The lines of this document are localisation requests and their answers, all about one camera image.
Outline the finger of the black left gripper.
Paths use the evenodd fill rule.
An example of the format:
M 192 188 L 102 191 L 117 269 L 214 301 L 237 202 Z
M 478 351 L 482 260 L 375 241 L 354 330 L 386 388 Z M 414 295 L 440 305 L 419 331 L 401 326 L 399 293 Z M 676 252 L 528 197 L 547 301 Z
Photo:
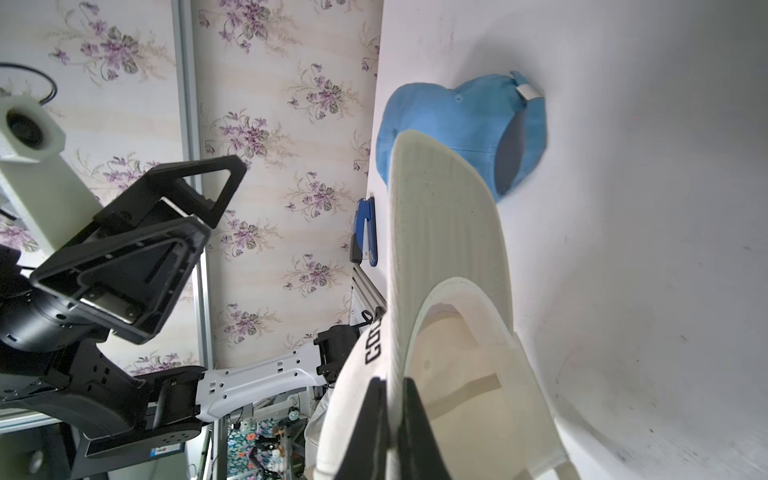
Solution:
M 214 199 L 188 183 L 193 177 L 219 172 L 227 179 Z M 246 172 L 236 155 L 155 166 L 95 214 L 63 248 L 129 252 L 178 243 L 184 252 L 200 252 Z

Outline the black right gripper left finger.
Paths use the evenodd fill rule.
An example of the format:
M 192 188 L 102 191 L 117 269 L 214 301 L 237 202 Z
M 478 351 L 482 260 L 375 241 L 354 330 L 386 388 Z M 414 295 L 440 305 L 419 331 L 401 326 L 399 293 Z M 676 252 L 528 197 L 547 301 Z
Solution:
M 384 480 L 389 421 L 386 381 L 373 378 L 368 385 L 350 443 L 335 480 Z

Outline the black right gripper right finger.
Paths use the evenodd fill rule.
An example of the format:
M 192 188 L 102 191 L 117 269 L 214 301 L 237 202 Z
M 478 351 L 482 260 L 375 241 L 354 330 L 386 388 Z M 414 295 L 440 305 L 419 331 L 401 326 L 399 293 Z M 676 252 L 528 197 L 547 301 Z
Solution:
M 403 480 L 449 480 L 417 386 L 404 381 L 402 420 L 398 429 L 400 478 Z

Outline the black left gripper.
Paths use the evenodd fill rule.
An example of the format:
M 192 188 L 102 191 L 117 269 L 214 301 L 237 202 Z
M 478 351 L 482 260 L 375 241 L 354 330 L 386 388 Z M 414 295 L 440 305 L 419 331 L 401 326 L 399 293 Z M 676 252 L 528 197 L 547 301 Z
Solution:
M 47 353 L 104 342 L 112 330 L 145 344 L 162 330 L 209 237 L 194 217 L 115 235 L 91 223 L 33 271 L 36 288 L 1 291 L 1 341 Z

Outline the beige baseball cap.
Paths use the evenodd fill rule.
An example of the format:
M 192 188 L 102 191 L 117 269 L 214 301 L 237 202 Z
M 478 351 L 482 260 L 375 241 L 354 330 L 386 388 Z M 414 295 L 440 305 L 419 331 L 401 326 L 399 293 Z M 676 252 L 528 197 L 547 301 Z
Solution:
M 369 382 L 380 378 L 385 479 L 401 479 L 398 429 L 411 378 L 450 479 L 577 478 L 513 330 L 504 235 L 483 179 L 447 146 L 408 130 L 392 151 L 388 209 L 387 310 L 340 373 L 315 477 L 334 479 Z

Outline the light blue baseball cap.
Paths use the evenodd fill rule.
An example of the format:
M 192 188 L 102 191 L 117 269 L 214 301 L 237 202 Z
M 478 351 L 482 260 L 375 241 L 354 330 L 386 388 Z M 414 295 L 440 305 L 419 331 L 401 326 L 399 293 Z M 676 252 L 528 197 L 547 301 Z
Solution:
M 396 138 L 407 130 L 460 155 L 500 200 L 533 172 L 545 153 L 546 101 L 516 71 L 480 76 L 453 89 L 403 85 L 387 101 L 376 140 L 376 167 L 384 182 Z

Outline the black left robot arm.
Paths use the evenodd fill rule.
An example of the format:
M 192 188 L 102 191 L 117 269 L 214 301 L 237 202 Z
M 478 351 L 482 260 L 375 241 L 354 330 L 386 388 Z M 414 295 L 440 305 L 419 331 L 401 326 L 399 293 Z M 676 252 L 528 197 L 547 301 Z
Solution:
M 228 413 L 333 384 L 359 333 L 336 325 L 278 359 L 241 369 L 131 375 L 100 344 L 153 339 L 174 309 L 246 168 L 237 156 L 150 169 L 25 273 L 1 250 L 1 404 L 78 429 L 83 453 L 115 461 L 175 445 Z

